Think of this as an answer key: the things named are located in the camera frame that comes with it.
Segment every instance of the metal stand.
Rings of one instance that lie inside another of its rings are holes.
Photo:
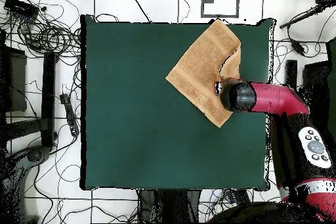
[[[306,19],[308,17],[311,17],[311,16],[313,16],[315,14],[318,14],[318,13],[324,11],[328,7],[334,7],[335,5],[336,5],[335,2],[327,3],[325,5],[318,5],[317,7],[314,7],[312,9],[310,9],[309,11],[307,11],[307,13],[301,15],[300,17],[295,18],[295,19],[293,19],[293,20],[291,20],[291,21],[289,21],[289,22],[287,22],[285,24],[282,24],[280,26],[280,29],[284,29],[285,27],[290,27],[291,25],[293,25],[294,23],[297,23],[298,21],[302,21],[302,20],[304,20],[304,19]]]
[[[27,172],[49,157],[56,135],[54,133],[54,83],[58,57],[45,53],[43,63],[42,118],[22,122],[6,122],[10,106],[10,50],[5,45],[6,32],[0,31],[0,222],[29,223],[24,209],[24,184]],[[41,146],[33,146],[6,156],[7,141],[41,132]]]

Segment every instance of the green tabletop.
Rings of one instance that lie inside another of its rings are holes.
[[[272,23],[228,25],[242,79],[268,81]],[[234,113],[218,128],[165,80],[208,24],[85,24],[85,189],[266,188],[266,115]]]

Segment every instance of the folded towel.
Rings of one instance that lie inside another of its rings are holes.
[[[231,116],[215,94],[215,83],[239,78],[240,41],[219,19],[189,47],[166,80],[217,127]]]

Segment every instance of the cable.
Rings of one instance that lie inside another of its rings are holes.
[[[72,212],[67,213],[66,216],[65,216],[65,217],[62,219],[62,221],[60,222],[60,224],[63,224],[63,223],[64,223],[64,221],[65,221],[65,219],[67,218],[68,215],[70,215],[70,214],[72,214],[72,213],[82,213],[82,212],[86,212],[86,211],[88,211],[88,210],[90,210],[90,209],[92,209],[92,208],[96,208],[96,209],[100,210],[102,213],[104,213],[104,214],[106,214],[106,215],[108,215],[108,216],[110,216],[110,217],[113,217],[114,220],[118,220],[120,223],[122,223],[122,222],[123,222],[123,223],[127,223],[127,221],[121,221],[121,220],[119,220],[120,217],[126,217],[125,215],[120,215],[120,216],[116,217],[116,216],[114,216],[114,215],[112,215],[112,214],[110,214],[110,213],[105,212],[104,210],[102,210],[102,208],[100,208],[100,207],[98,207],[98,206],[92,206],[92,207],[86,208],[86,209],[84,209],[84,210],[80,210],[80,211],[72,211]]]
[[[33,111],[33,114],[34,114],[34,116],[35,116],[37,122],[39,123],[39,129],[40,129],[40,131],[42,132],[41,120],[37,117],[37,114],[36,114],[36,112],[35,112],[35,110],[34,110],[32,104],[31,104],[30,100],[29,100],[29,99],[27,98],[27,96],[26,96],[25,94],[23,94],[23,92],[21,92],[19,89],[15,88],[15,87],[13,87],[13,86],[11,86],[10,88],[11,88],[11,89],[15,89],[17,92],[19,92],[21,95],[23,95],[23,96],[26,98],[26,100],[28,101],[28,103],[29,103],[29,105],[30,105],[31,111]]]
[[[148,21],[149,23],[152,23],[152,21],[150,21],[150,19],[148,18],[147,14],[144,12],[144,10],[142,9],[142,7],[140,6],[138,0],[135,0],[135,1],[136,1],[136,3],[138,4],[138,6],[139,6],[140,10],[142,11],[142,13],[144,14],[144,16],[147,18],[147,21]]]
[[[40,194],[40,195],[42,195],[42,196],[44,196],[45,198],[48,198],[50,201],[51,201],[51,207],[49,208],[49,210],[48,210],[48,212],[45,214],[45,216],[44,216],[44,218],[43,218],[43,220],[42,220],[42,223],[41,224],[43,224],[43,222],[45,222],[45,219],[47,218],[47,216],[49,215],[49,213],[51,212],[51,209],[53,208],[53,206],[54,206],[54,201],[50,198],[50,197],[48,197],[47,195],[45,195],[45,194],[43,194],[37,187],[36,187],[36,179],[37,179],[37,176],[39,175],[39,165],[37,166],[37,174],[36,174],[36,176],[35,176],[35,179],[34,179],[34,187],[35,187],[35,190]]]
[[[112,17],[115,19],[115,21],[116,21],[116,22],[119,22],[119,19],[118,19],[118,17],[116,17],[116,16],[114,16],[114,15],[112,15],[112,14],[108,14],[108,13],[101,13],[100,15],[112,16]],[[100,22],[100,21],[98,20],[98,17],[99,17],[100,15],[97,15],[97,16],[95,17],[95,18],[96,18],[96,20],[97,20],[98,22]]]
[[[181,20],[181,23],[183,22],[183,20],[184,20],[185,18],[187,18],[187,17],[188,17],[188,15],[189,15],[189,12],[190,12],[190,5],[189,5],[189,3],[188,3],[186,0],[183,0],[183,1],[184,1],[184,2],[186,2],[186,4],[187,4],[187,5],[188,5],[188,7],[189,7],[189,10],[188,10],[188,12],[187,12],[186,16],[182,18],[182,20]]]
[[[317,7],[318,7],[318,6],[316,6],[316,7],[314,7],[314,8],[311,8],[311,9],[309,9],[309,10],[307,10],[307,11],[304,11],[304,12],[302,12],[302,13],[299,13],[298,15],[294,16],[294,17],[289,21],[289,23],[290,23],[293,19],[295,19],[296,17],[298,17],[298,16],[300,16],[300,15],[302,15],[302,14],[305,14],[305,13],[307,13],[307,12],[313,10],[313,9],[316,9]],[[291,43],[292,43],[292,47],[295,49],[295,51],[297,51],[300,55],[302,55],[302,56],[304,56],[304,57],[306,57],[306,58],[314,58],[315,56],[318,56],[320,53],[321,53],[321,54],[327,54],[327,53],[322,53],[322,52],[321,52],[320,38],[321,38],[321,36],[322,36],[322,32],[323,32],[323,30],[324,30],[324,27],[326,26],[326,24],[327,24],[327,22],[329,21],[329,19],[333,16],[333,14],[335,13],[335,11],[336,11],[336,9],[330,14],[330,16],[328,17],[328,19],[324,22],[324,25],[322,26],[320,35],[319,35],[318,40],[316,41],[316,44],[315,44],[315,51],[316,51],[316,54],[313,55],[313,56],[306,56],[305,54],[308,53],[308,47],[305,45],[305,46],[307,47],[307,51],[305,51],[305,50],[303,49],[303,45],[301,45],[298,41],[295,41],[294,39],[291,38],[291,36],[290,36],[290,34],[289,34],[289,28],[290,28],[290,25],[288,25],[288,26],[287,26],[287,35],[288,35],[288,38],[289,38],[289,40],[291,41]]]

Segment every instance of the floor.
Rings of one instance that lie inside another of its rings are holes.
[[[3,8],[3,1],[0,1],[0,10]],[[30,0],[34,3],[40,2],[47,7],[46,13],[53,15],[55,18],[61,16],[58,20],[72,26],[75,31],[80,26],[79,14],[112,14],[119,21],[146,22],[147,19],[138,7],[135,0]],[[221,12],[222,14],[232,14],[232,3],[235,0],[221,1],[216,0],[214,8],[207,7],[207,13]],[[200,0],[138,0],[148,18],[153,22],[208,22],[210,18],[201,18]],[[326,42],[336,36],[335,16],[332,15],[336,8],[326,9],[319,15],[303,20],[290,28],[290,36],[299,41],[305,41],[305,49],[308,49],[305,58],[292,51],[287,40],[287,31],[279,28],[291,20],[296,14],[308,10],[315,6],[314,0],[240,0],[239,18],[225,18],[228,23],[232,24],[256,24],[263,18],[274,18],[277,20],[274,32],[274,48],[277,44],[277,52],[274,52],[275,67],[279,66],[279,72],[276,75],[275,83],[282,83],[284,80],[284,64],[287,59],[296,59],[299,67],[298,85],[301,84],[302,71],[305,64],[326,60],[326,47],[322,43],[321,49],[314,41]],[[5,11],[0,11],[0,19],[5,17]],[[98,18],[100,21],[114,21],[113,16],[102,15]],[[41,114],[41,95],[38,93],[42,86],[42,64],[43,61],[38,58],[32,58],[32,54],[20,45],[20,39],[17,34],[7,41],[8,45],[15,48],[21,48],[26,51],[30,57],[26,70],[26,91],[27,98],[30,100],[34,110],[38,115]],[[74,64],[76,58],[64,58],[68,64]],[[67,65],[59,62],[56,67],[56,95],[66,92],[73,83],[75,65]],[[81,91],[76,89],[77,96],[72,97],[73,109],[77,108],[76,116],[80,117]],[[34,116],[31,108],[25,112],[13,112],[12,117],[8,115],[8,122],[26,120],[26,116]],[[69,127],[66,125],[66,113],[64,107],[56,100],[55,104],[55,130],[59,131],[58,148],[68,145],[72,141]],[[39,134],[28,135],[8,143],[8,151],[16,152],[26,147],[32,140],[39,143]],[[59,224],[61,219],[65,223],[109,223],[115,218],[112,216],[126,215],[129,217],[137,206],[137,194],[134,190],[127,189],[95,189],[93,191],[83,191],[79,188],[79,167],[80,160],[80,137],[71,146],[61,150],[57,155],[52,155],[45,163],[41,165],[39,177],[37,178],[37,188],[48,197],[51,201],[40,195],[33,187],[33,181],[37,174],[37,168],[33,168],[26,181],[25,201],[28,214],[39,215],[41,223],[47,214],[44,223]],[[270,163],[270,180],[275,182],[272,162]],[[201,194],[201,203],[199,205],[199,220],[204,222],[212,215],[205,215],[209,210],[210,202],[214,203],[219,199],[221,190],[206,189]],[[279,200],[279,193],[274,183],[270,183],[270,190],[265,192],[256,192],[250,190],[249,195],[254,201]]]

